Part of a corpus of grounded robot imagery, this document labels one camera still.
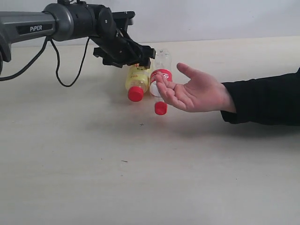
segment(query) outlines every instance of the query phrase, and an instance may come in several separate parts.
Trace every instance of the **coca-cola label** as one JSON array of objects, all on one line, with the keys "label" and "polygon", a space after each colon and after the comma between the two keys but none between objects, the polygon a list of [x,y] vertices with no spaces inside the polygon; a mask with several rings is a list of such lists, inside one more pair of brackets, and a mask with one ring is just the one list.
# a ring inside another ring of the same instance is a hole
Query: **coca-cola label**
[{"label": "coca-cola label", "polygon": [[150,77],[150,83],[153,83],[156,81],[155,79],[155,75],[158,74],[158,72],[162,73],[163,74],[163,77],[167,80],[167,81],[173,81],[172,79],[172,73],[167,70],[167,69],[158,69],[158,70],[155,70],[152,74],[151,74],[151,77]]}]

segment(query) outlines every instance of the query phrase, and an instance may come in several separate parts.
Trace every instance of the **wrist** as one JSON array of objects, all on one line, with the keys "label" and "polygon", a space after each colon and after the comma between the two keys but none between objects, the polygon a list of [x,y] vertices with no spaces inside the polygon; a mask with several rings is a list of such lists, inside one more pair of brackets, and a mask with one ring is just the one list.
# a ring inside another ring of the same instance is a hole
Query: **wrist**
[{"label": "wrist", "polygon": [[236,108],[233,102],[233,98],[231,97],[227,88],[223,84],[221,84],[221,93],[222,93],[222,104],[220,110],[229,113],[236,113]]}]

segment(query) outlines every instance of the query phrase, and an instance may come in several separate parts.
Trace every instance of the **white table surface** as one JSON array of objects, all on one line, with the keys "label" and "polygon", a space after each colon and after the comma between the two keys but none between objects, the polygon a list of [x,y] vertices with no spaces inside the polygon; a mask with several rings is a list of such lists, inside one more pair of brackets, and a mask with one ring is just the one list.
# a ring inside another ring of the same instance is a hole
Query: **white table surface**
[{"label": "white table surface", "polygon": [[[300,37],[155,43],[219,81],[295,72]],[[89,47],[82,76],[59,85],[48,47],[21,77],[0,83],[1,225],[298,225],[300,128],[230,125],[220,112],[130,103],[127,68]],[[61,77],[84,46],[60,47]],[[39,48],[14,48],[3,76]]]}]

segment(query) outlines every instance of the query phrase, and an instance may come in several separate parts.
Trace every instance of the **clear plastic bottle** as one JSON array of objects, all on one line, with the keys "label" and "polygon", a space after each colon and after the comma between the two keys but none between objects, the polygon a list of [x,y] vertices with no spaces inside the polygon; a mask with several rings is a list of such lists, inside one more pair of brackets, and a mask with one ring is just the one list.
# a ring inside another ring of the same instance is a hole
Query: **clear plastic bottle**
[{"label": "clear plastic bottle", "polygon": [[130,67],[125,82],[129,100],[139,102],[143,99],[144,93],[149,87],[150,74],[151,67],[147,69],[139,66],[139,64],[135,64]]},{"label": "clear plastic bottle", "polygon": [[161,72],[165,79],[168,81],[172,81],[172,73],[171,73],[171,63],[172,58],[167,49],[161,49],[157,51],[155,60],[154,60],[154,71],[150,77],[150,94],[155,99],[154,110],[157,115],[165,115],[167,113],[168,105],[161,98],[154,76]]}]

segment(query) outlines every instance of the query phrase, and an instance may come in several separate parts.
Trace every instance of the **black shirt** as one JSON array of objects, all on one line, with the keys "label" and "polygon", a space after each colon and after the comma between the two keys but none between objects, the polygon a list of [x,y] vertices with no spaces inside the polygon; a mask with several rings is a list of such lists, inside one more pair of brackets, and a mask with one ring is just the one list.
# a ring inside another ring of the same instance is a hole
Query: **black shirt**
[{"label": "black shirt", "polygon": [[236,113],[221,111],[224,121],[300,125],[300,69],[293,74],[223,84],[236,108]]}]

